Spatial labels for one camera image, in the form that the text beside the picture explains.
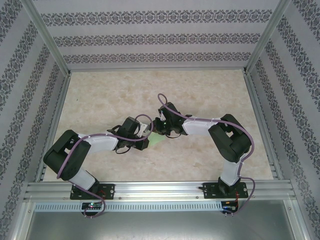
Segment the patterned wallpaper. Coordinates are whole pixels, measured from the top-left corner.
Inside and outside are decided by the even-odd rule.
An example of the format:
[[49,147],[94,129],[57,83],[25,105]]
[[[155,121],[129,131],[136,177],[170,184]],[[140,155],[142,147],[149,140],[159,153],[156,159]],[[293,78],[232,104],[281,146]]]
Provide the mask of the patterned wallpaper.
[[320,239],[320,1],[294,0],[251,72],[285,178]]
[[0,0],[0,240],[35,180],[64,77],[18,0]]
[[71,70],[244,67],[279,0],[35,0]]

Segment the beige marble surface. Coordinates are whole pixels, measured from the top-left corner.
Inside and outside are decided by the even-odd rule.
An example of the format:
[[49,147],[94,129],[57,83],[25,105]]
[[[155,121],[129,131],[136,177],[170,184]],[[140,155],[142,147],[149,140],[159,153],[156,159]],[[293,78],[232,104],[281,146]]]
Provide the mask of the beige marble surface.
[[[165,94],[184,115],[234,115],[256,146],[241,175],[273,179],[240,70],[73,73],[56,138],[68,129],[79,134],[104,132],[141,113],[154,119],[161,106],[158,93]],[[144,151],[90,154],[82,166],[100,181],[207,181],[218,179],[223,158],[210,137],[189,135],[167,138]],[[47,168],[44,180],[56,181],[56,174]]]

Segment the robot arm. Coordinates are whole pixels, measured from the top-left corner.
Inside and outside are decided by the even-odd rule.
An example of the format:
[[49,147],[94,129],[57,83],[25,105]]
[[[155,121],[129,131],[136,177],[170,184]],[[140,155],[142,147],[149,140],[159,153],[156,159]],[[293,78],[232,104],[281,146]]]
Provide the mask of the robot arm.
[[[179,113],[171,102],[165,105]],[[185,119],[169,111],[164,106],[159,108],[158,112],[160,118],[157,117],[153,121],[154,131],[158,134],[170,136],[171,131],[175,131],[175,133],[181,135],[195,134],[210,136],[213,139],[220,154],[224,157],[223,171],[218,179],[219,190],[223,195],[228,196],[240,182],[239,167],[241,160],[247,155],[251,147],[251,141],[248,136],[240,129],[224,123],[203,121],[201,118],[197,120],[196,117],[191,115],[186,115],[186,117],[193,119]],[[231,114],[215,119],[242,127]]]
[[[117,151],[124,147],[128,147],[128,149],[135,148],[143,150],[148,147],[148,139],[132,142],[118,139],[115,136],[128,139],[139,139],[147,128],[147,124],[144,124],[132,117],[128,117],[122,125],[115,126],[113,129],[101,134],[101,136],[84,139],[70,155],[60,177],[64,181],[70,181],[85,190],[95,193],[93,187],[99,185],[98,180],[81,168],[86,156],[88,154],[101,151],[115,151],[118,153]],[[44,155],[44,163],[58,174],[66,160],[68,150],[71,150],[76,142],[85,136],[86,135],[84,134],[77,134],[72,130],[65,131]]]

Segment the aluminum frame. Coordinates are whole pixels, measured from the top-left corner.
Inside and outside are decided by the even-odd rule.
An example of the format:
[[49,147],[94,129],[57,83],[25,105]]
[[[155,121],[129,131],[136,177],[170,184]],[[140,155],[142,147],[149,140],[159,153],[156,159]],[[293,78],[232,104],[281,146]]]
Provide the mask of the aluminum frame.
[[281,168],[280,168],[280,164],[279,164],[279,161],[277,159],[277,155],[276,155],[274,146],[272,144],[271,137],[269,135],[268,127],[267,127],[267,124],[265,122],[264,115],[263,115],[261,106],[259,104],[258,96],[257,96],[257,93],[255,91],[251,76],[250,76],[250,74],[248,74],[245,71],[243,71],[242,73],[243,73],[243,77],[244,77],[244,81],[245,81],[245,84],[246,84],[246,88],[248,90],[248,94],[249,94],[249,97],[250,97],[250,100],[251,100],[251,104],[252,104],[253,112],[254,112],[254,115],[255,115],[255,119],[256,119],[259,131],[260,131],[260,135],[261,135],[261,138],[262,138],[262,142],[263,142],[263,145],[264,145],[266,156],[267,156],[267,158],[269,160],[270,165],[272,165],[272,166],[270,166],[271,167],[271,171],[274,168],[275,173],[276,173],[276,177],[279,180],[282,180],[282,179],[284,179],[284,176],[282,174],[282,171],[281,171]]
[[257,60],[259,59],[262,51],[264,50],[269,38],[271,37],[272,33],[274,32],[277,24],[279,23],[280,19],[282,18],[283,14],[285,13],[287,7],[289,6],[291,0],[280,0],[274,12],[268,21],[258,43],[256,44],[247,65],[245,66],[248,72],[251,72],[252,69],[255,67]]
[[[217,181],[167,181],[167,182],[103,182],[115,184],[114,200],[108,203],[164,203],[164,202],[216,202],[234,200],[229,198],[204,199],[201,187],[203,182]],[[248,193],[251,193],[253,184],[247,184]],[[37,203],[83,203],[91,201],[70,200],[72,185],[68,182],[30,182],[27,185],[23,204],[18,216],[12,239],[24,240],[32,222],[33,212]],[[290,180],[257,180],[252,201],[280,200],[283,201],[286,213],[296,240],[309,240],[307,226],[302,217],[295,192]]]
[[44,20],[42,19],[40,13],[38,12],[35,4],[33,3],[32,0],[21,0],[20,2],[23,5],[26,12],[28,13],[29,17],[31,18],[37,31],[41,35],[44,43],[48,47],[54,60],[58,64],[59,68],[61,69],[63,76],[66,77],[70,72],[68,65],[67,65],[63,55],[61,54],[55,40],[53,39],[48,28],[46,27],[46,24],[45,24]]
[[[60,120],[62,109],[64,107],[65,99],[66,99],[66,96],[67,96],[71,75],[72,75],[71,73],[68,73],[64,77],[64,83],[63,83],[63,86],[62,86],[62,92],[61,92],[59,100],[58,100],[58,106],[56,108],[56,111],[55,111],[55,114],[54,114],[54,117],[53,117],[53,120],[52,120],[52,126],[50,128],[50,131],[49,131],[49,134],[48,134],[48,138],[47,138],[47,141],[45,143],[45,147],[44,147],[43,155],[42,155],[41,159],[44,158],[46,152],[54,144],[54,139],[55,139],[55,135],[56,135],[56,132],[57,132],[58,123],[59,123],[59,120]],[[36,176],[35,176],[35,181],[36,182],[40,182],[41,181],[41,177],[44,175],[44,170],[45,169],[46,169],[46,165],[45,165],[44,161],[41,161],[40,164],[39,164],[38,171],[37,171]]]

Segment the black mounting plate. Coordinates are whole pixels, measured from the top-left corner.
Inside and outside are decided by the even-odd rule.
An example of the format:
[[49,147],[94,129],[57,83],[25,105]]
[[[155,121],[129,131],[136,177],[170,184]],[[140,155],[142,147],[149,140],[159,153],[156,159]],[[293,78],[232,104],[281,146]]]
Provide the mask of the black mounting plate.
[[[96,195],[102,197],[104,200],[113,200],[115,195],[115,185],[114,184],[99,184],[98,191]],[[81,191],[79,188],[72,185],[71,200],[97,200],[96,197]]]
[[236,192],[238,193],[239,199],[248,198],[248,190],[245,182],[239,182],[235,189],[228,194],[228,196],[225,196],[219,190],[219,183],[217,182],[204,182],[202,187],[199,187],[199,189],[203,190],[203,196],[205,199],[235,199],[237,197]]

